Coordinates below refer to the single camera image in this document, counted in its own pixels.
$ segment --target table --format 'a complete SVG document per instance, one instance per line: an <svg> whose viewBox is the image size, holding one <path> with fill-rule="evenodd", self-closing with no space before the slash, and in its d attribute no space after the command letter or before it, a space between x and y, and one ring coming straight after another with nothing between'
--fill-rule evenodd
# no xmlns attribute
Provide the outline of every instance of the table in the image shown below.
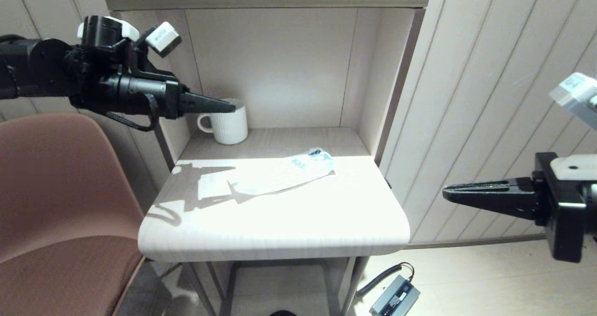
<svg viewBox="0 0 597 316"><path fill-rule="evenodd" d="M227 173L258 171L313 147L334 157L334 173L260 196L236 193L226 182ZM343 316L368 257L396 252L409 239L409 222L356 131L255 129L230 146L200 133L190 140L141 224L139 249L156 261L186 264L191 272L192 261L351 257ZM200 280L193 281L215 316ZM229 313L230 303L222 304L220 315Z"/></svg>

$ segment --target floor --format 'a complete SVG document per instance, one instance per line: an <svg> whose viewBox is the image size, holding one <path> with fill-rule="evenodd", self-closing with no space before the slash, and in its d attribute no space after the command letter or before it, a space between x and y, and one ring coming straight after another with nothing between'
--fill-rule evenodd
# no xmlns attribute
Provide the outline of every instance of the floor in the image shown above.
<svg viewBox="0 0 597 316"><path fill-rule="evenodd" d="M416 268L412 282L421 291L409 316L597 316L597 244L586 238L584 247L580 264L555 261L544 240L403 250L371 257L362 284L408 261ZM269 316L285 308L298 316L328 316L322 278L319 267L241 269L232 314ZM351 316L370 315L393 279L356 301ZM151 262L143 265L119 316L206 315L199 305L181 267Z"/></svg>

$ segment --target label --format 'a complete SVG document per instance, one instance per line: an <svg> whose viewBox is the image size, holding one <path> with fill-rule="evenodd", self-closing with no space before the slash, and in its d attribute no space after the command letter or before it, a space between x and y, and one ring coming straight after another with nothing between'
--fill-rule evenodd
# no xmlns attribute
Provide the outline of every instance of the label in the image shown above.
<svg viewBox="0 0 597 316"><path fill-rule="evenodd" d="M582 87L584 84L584 75L579 73L574 73L566 78L563 82L560 83L560 86L566 89L569 93L573 93L579 87Z"/></svg>

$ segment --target black electrical cord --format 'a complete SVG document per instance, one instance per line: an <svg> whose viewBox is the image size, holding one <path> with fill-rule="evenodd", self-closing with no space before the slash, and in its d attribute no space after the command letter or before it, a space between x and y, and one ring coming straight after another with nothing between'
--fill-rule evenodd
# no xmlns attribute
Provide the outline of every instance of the black electrical cord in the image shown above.
<svg viewBox="0 0 597 316"><path fill-rule="evenodd" d="M363 296L367 295L367 293L369 293L369 291L371 291L371 289L373 289L375 286L377 286L377 284L382 282L382 280L384 278L388 277L388 275L390 275L392 273L400 271L403 268L403 266L405 266L406 268L411 270L412 274L411 274L411 276L409 276L409 281L412 281L412 278L414 277L414 266L412 266L410 263L407 263L407 262L401 262L397 265L394 265L394 266L386 269L380 275L376 276L375 279L371 280L371 282L366 284L363 288L361 288L360 290L357 290L356 293L354 294L354 296L355 297L363 297Z"/></svg>
<svg viewBox="0 0 597 316"><path fill-rule="evenodd" d="M25 38L21 35L16 35L16 34L0 35L0 43L7 42L7 41L16 41L16 40L25 40Z"/></svg>

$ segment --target paneled wall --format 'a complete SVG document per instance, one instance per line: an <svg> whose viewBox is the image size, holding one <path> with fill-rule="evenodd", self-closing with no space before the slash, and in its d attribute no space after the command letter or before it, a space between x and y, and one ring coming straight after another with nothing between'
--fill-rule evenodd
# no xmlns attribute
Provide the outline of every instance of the paneled wall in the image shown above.
<svg viewBox="0 0 597 316"><path fill-rule="evenodd" d="M76 28L85 16L108 14L104 0L0 2L0 34L21 34L28 38L59 38L71 44L78 42ZM15 99L0 102L0 121L55 112L81 112L100 124L115 148L141 207L148 208L169 174L155 134L131 130L103 116L76 110L64 98Z"/></svg>
<svg viewBox="0 0 597 316"><path fill-rule="evenodd" d="M597 152L548 93L597 75L597 0L430 0L382 171L412 242L541 233L442 198L444 185L529 176L534 154Z"/></svg>

